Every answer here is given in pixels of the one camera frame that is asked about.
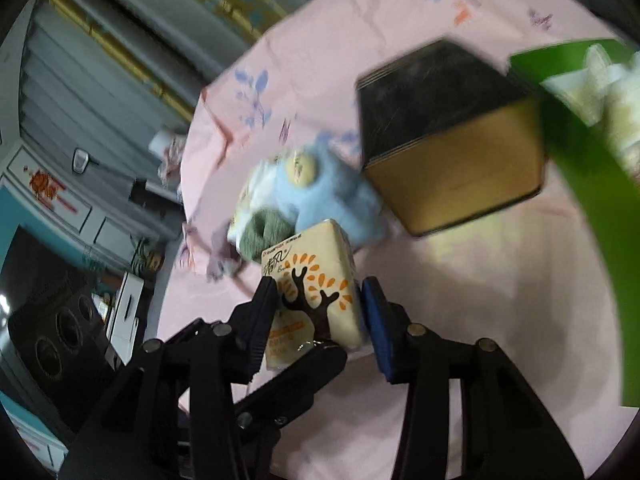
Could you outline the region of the tissue pack with tree print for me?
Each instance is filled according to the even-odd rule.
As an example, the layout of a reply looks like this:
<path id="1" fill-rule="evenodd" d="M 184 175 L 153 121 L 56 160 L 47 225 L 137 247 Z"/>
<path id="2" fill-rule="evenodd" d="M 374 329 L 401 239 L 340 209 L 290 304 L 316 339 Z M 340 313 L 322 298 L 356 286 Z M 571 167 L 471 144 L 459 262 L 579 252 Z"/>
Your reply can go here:
<path id="1" fill-rule="evenodd" d="M 262 274 L 276 281 L 280 297 L 266 350 L 268 370 L 284 370 L 324 340 L 356 356 L 367 347 L 352 248 L 335 221 L 264 250 Z"/>

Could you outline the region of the green knitted sock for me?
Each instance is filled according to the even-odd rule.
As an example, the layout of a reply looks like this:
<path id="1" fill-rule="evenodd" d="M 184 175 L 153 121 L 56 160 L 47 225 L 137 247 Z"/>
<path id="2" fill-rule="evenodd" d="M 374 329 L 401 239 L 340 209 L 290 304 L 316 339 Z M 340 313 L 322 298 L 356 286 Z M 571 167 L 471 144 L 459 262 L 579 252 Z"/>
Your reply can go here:
<path id="1" fill-rule="evenodd" d="M 264 250 L 283 242 L 294 232 L 294 224 L 277 209 L 259 209 L 250 216 L 240 236 L 239 253 L 247 261 L 260 263 Z"/>

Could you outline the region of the purple cloth piece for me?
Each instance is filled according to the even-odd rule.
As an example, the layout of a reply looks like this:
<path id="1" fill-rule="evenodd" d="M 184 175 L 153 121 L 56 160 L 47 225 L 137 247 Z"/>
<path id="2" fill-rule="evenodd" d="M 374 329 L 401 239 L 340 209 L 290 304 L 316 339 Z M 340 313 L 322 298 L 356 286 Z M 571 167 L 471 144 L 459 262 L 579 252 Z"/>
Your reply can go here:
<path id="1" fill-rule="evenodd" d="M 210 240 L 210 253 L 206 266 L 206 278 L 209 281 L 220 281 L 233 278 L 242 268 L 243 259 L 235 246 L 228 241 L 228 228 L 222 226 L 213 232 Z"/>

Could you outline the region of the white cabinet with red decoration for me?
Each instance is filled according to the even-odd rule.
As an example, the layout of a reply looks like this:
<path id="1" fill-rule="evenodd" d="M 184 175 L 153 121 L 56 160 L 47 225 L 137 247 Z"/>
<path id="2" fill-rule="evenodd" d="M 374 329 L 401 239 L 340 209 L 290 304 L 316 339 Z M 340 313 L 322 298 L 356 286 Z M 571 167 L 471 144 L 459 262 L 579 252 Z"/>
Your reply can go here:
<path id="1" fill-rule="evenodd" d="M 130 270 L 138 253 L 174 238 L 166 226 L 146 226 L 100 203 L 58 165 L 17 140 L 1 149 L 1 185 L 85 257 Z"/>

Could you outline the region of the light blue plush toy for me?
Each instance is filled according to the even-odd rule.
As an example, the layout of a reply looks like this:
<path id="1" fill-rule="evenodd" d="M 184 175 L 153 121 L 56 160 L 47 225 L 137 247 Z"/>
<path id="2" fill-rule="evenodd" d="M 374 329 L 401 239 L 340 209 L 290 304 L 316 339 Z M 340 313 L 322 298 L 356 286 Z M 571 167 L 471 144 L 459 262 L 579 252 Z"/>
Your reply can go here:
<path id="1" fill-rule="evenodd" d="M 353 248 L 386 235 L 378 194 L 358 170 L 323 143 L 262 160 L 245 189 L 250 208 L 277 211 L 295 232 L 333 220 Z"/>

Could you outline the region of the black gold tin box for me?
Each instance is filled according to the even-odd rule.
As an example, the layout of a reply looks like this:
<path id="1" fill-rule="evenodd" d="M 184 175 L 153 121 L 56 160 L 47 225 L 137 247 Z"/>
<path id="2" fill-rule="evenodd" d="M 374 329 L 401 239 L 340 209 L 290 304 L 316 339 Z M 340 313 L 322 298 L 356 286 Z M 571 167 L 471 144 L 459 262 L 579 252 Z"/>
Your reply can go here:
<path id="1" fill-rule="evenodd" d="M 412 236 L 529 200 L 544 186 L 539 100 L 440 38 L 356 81 L 362 170 Z"/>

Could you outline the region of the green cardboard box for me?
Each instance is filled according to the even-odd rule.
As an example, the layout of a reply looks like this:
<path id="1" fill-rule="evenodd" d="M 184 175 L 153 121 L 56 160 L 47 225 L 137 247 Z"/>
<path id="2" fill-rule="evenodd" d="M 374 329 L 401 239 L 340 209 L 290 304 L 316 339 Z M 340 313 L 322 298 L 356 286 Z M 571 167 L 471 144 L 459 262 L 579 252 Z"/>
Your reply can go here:
<path id="1" fill-rule="evenodd" d="M 577 72 L 593 44 L 604 47 L 614 63 L 631 61 L 630 47 L 615 39 L 591 39 L 514 54 L 510 72 L 541 86 L 553 76 Z M 623 346 L 620 405 L 639 408 L 639 189 L 598 127 L 586 126 L 550 90 L 541 92 L 544 146 L 582 206 L 615 295 Z"/>

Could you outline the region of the grey curtain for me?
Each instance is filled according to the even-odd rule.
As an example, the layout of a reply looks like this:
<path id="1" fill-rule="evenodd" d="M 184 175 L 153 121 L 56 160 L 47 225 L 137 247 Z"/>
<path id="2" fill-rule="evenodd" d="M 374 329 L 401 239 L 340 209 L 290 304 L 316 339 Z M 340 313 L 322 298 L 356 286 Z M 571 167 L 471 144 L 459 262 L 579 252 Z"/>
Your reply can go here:
<path id="1" fill-rule="evenodd" d="M 21 134 L 152 176 L 161 128 L 185 132 L 201 88 L 308 0 L 39 0 L 25 42 Z"/>

